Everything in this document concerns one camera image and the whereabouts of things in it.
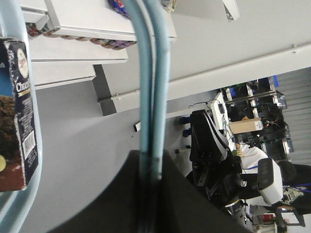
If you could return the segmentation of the left gripper view finger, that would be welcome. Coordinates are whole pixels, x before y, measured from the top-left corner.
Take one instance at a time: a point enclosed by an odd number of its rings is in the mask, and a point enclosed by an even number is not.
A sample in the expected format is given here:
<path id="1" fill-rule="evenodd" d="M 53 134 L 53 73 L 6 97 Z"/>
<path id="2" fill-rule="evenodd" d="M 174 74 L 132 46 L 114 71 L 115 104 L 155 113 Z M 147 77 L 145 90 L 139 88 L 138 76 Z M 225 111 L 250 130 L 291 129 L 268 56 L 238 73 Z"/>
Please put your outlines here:
<path id="1" fill-rule="evenodd" d="M 167 151 L 162 179 L 144 191 L 139 151 L 129 151 L 117 175 L 89 205 L 52 229 L 54 233 L 244 233 L 180 173 Z"/>

